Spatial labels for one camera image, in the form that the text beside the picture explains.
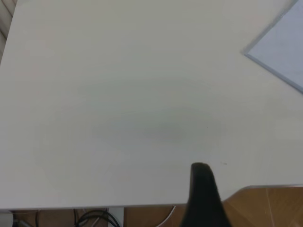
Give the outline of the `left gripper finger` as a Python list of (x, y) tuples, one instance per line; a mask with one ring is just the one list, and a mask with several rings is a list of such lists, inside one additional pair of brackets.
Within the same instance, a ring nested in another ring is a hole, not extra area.
[(209, 165), (191, 165), (189, 199), (181, 227), (230, 227)]

